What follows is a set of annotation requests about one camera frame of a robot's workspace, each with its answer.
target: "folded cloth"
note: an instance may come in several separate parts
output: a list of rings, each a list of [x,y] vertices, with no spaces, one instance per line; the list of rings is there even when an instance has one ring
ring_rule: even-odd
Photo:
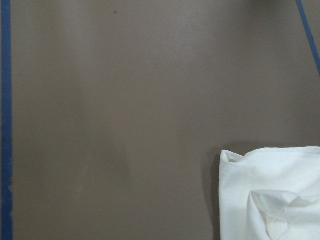
[[[223,150],[219,173],[221,240],[273,240],[278,239],[276,237],[283,234],[281,232],[283,227],[287,226],[286,224],[291,220],[272,215],[280,219],[277,221],[277,229],[269,230],[269,235],[267,232],[264,238],[263,235],[252,238],[254,232],[253,230],[249,231],[249,229],[255,227],[257,229],[255,231],[261,231],[261,234],[262,232],[266,233],[266,229],[271,229],[268,223],[273,220],[268,219],[272,216],[265,214],[263,216],[267,217],[263,219],[264,223],[253,225],[252,221],[256,218],[253,216],[254,211],[247,209],[247,204],[252,209],[254,205],[257,208],[255,203],[258,203],[259,199],[268,199],[268,204],[258,205],[261,208],[262,206],[266,208],[266,206],[270,206],[277,201],[282,203],[273,206],[271,212],[274,214],[279,206],[289,207],[290,205],[290,198],[287,198],[289,193],[273,192],[274,194],[270,195],[269,192],[268,194],[265,192],[262,194],[257,190],[292,192],[297,199],[302,199],[301,201],[306,201],[305,198],[308,198],[307,201],[316,199],[320,196],[320,147],[262,148],[249,152],[245,156]],[[250,219],[248,219],[248,230],[246,231],[247,211],[249,211]]]
[[[251,191],[246,240],[320,239],[320,196],[290,191]]]

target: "white towel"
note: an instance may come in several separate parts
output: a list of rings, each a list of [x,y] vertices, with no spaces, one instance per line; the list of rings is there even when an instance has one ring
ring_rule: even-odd
[[[222,240],[318,240],[319,199],[320,147],[221,152]]]

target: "white cloth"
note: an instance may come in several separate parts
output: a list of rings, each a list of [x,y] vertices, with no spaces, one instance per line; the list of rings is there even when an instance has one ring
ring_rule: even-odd
[[[318,240],[319,199],[320,147],[221,152],[221,240]]]

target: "blue tape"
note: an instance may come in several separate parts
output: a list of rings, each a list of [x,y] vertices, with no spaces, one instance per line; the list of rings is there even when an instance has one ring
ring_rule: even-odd
[[[13,127],[10,0],[1,0],[1,41],[1,240],[13,240]]]
[[[310,28],[309,23],[308,23],[308,19],[307,19],[306,13],[305,13],[304,6],[303,6],[301,0],[295,0],[295,2],[297,4],[297,6],[298,6],[298,9],[299,9],[299,12],[300,12],[300,16],[301,16],[301,20],[302,20],[302,23],[303,23],[303,26],[304,26],[304,30],[305,30],[306,36],[308,38],[312,54],[313,54],[315,65],[316,65],[316,68],[318,69],[318,73],[319,73],[319,76],[320,76],[320,57],[319,57],[319,53],[318,53],[318,50],[317,50],[317,45],[316,45],[315,40],[314,40],[314,36],[312,35],[311,28]]]

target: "blue stripe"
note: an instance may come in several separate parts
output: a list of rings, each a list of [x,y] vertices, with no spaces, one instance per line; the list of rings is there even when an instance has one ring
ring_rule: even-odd
[[[309,26],[309,23],[308,23],[308,19],[307,19],[306,13],[305,13],[304,6],[303,6],[301,0],[295,0],[295,1],[296,1],[296,4],[297,4],[299,12],[300,12],[300,16],[301,16],[301,19],[302,19],[304,30],[305,30],[306,36],[308,38],[308,41],[309,41],[309,44],[310,44],[310,48],[311,48],[311,51],[312,51],[312,54],[313,54],[313,58],[314,58],[314,61],[315,61],[315,65],[316,65],[316,67],[318,69],[318,73],[320,75],[319,53],[318,53],[317,46],[316,46],[316,43],[315,43],[315,40],[314,40],[314,36],[312,35],[311,29],[310,29],[310,26]]]
[[[12,69],[10,0],[1,0],[1,240],[13,239]]]

